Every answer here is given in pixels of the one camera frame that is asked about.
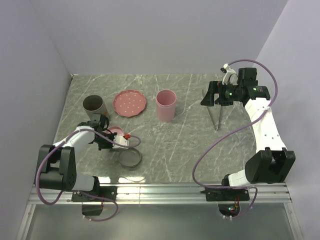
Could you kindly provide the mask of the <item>pink round lid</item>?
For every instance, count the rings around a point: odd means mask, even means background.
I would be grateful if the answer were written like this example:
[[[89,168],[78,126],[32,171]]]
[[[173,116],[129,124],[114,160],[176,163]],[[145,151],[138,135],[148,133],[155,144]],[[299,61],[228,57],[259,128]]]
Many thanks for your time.
[[[106,128],[104,130],[104,132],[106,132],[107,134],[117,133],[118,136],[124,136],[125,135],[124,130],[119,126],[110,126],[110,127]]]

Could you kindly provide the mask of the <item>silver metal tongs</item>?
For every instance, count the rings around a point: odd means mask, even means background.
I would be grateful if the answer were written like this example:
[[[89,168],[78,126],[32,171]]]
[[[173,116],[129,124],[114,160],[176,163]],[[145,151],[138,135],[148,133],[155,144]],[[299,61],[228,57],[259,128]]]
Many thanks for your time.
[[[221,126],[222,109],[220,104],[214,104],[214,106],[206,106],[209,117],[213,124],[214,130],[217,132]]]

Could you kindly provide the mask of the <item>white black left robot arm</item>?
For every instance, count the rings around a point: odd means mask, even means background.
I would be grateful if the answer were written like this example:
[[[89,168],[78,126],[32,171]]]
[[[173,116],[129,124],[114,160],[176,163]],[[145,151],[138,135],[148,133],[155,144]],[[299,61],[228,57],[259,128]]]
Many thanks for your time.
[[[86,145],[96,143],[98,149],[111,149],[115,141],[115,133],[105,133],[109,119],[102,114],[93,114],[91,120],[81,122],[76,129],[55,144],[44,144],[38,152],[35,174],[35,188],[39,199],[46,205],[48,202],[41,194],[41,189],[60,190],[62,192],[80,192],[89,201],[96,201],[101,196],[98,177],[77,173],[76,154]]]

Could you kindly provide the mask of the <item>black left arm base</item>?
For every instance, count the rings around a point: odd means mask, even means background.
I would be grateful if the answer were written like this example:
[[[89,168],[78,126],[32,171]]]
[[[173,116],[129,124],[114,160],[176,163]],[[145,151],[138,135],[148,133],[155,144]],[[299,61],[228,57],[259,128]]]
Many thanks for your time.
[[[116,186],[98,186],[91,191],[72,194],[73,203],[81,203],[81,212],[84,216],[100,216],[105,203],[113,203],[117,198]]]

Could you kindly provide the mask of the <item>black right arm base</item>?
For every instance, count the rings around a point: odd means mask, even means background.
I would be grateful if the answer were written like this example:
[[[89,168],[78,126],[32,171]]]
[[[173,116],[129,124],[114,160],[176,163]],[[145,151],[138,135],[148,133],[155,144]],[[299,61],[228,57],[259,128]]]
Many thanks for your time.
[[[205,194],[207,202],[218,202],[218,210],[223,217],[233,218],[240,214],[240,202],[249,201],[249,191],[234,188],[205,188],[200,192]]]

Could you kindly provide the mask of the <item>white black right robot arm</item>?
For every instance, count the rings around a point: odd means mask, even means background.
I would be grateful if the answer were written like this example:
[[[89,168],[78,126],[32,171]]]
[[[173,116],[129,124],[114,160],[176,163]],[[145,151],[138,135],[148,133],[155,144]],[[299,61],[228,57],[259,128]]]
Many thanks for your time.
[[[291,170],[296,155],[287,150],[278,132],[270,104],[273,99],[266,86],[258,84],[254,67],[233,70],[225,64],[221,71],[222,81],[211,81],[202,106],[231,106],[242,103],[247,112],[256,145],[256,153],[246,163],[243,170],[227,174],[221,181],[220,193],[226,200],[238,195],[238,187],[251,184],[283,183]]]

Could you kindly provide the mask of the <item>grey round lid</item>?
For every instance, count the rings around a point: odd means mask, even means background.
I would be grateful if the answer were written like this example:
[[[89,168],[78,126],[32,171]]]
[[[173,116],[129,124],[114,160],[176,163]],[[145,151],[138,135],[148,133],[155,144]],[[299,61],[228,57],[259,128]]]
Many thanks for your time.
[[[119,163],[126,168],[137,167],[142,160],[141,153],[135,148],[123,149],[118,154]]]

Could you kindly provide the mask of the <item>grey cylindrical container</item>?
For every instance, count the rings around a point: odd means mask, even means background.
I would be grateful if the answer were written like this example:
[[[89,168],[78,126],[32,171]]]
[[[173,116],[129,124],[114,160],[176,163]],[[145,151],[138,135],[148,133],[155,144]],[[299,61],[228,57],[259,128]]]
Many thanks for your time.
[[[111,119],[109,111],[106,107],[106,104],[103,98],[99,95],[87,96],[83,100],[82,106],[90,120],[93,118],[94,114],[101,114],[106,116],[109,120]]]

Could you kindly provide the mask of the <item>pink dotted plate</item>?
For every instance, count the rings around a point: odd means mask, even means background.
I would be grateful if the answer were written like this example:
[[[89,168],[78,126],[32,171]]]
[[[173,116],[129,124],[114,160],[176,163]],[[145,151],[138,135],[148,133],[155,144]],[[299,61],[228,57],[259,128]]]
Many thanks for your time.
[[[114,111],[122,117],[131,118],[143,112],[147,99],[143,93],[135,89],[126,89],[118,93],[112,102]]]

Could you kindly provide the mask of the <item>pink cylindrical container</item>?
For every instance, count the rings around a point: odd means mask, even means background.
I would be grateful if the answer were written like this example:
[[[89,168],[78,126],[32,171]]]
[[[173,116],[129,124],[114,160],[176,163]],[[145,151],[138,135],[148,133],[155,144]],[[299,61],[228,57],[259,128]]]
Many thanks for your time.
[[[175,118],[176,94],[169,89],[161,90],[156,95],[156,115],[161,122],[171,122]]]

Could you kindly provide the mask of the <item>aluminium rail frame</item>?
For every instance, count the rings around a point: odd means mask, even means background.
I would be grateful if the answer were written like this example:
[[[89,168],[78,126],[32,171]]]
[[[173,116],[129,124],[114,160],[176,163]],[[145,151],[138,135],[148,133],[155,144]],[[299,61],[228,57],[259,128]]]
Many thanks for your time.
[[[71,195],[47,206],[30,196],[33,209],[28,240],[292,240],[287,214],[289,194],[284,184],[252,189],[253,208],[240,204],[243,216],[225,219],[218,204],[206,201],[192,179],[198,157],[224,134],[245,125],[248,117],[240,103],[224,108],[215,131],[207,108],[200,105],[202,91],[218,80],[217,74],[76,75],[66,97],[55,140],[71,133],[87,115],[82,103],[89,95],[103,97],[109,110],[123,90],[145,95],[145,111],[127,118],[111,115],[111,125],[141,138],[142,160],[132,169],[121,166],[116,151],[90,144],[76,157],[77,172],[98,176],[104,185],[117,186],[116,205],[108,203],[102,222],[82,217],[82,205]],[[176,94],[175,117],[161,122],[156,96],[162,90]]]

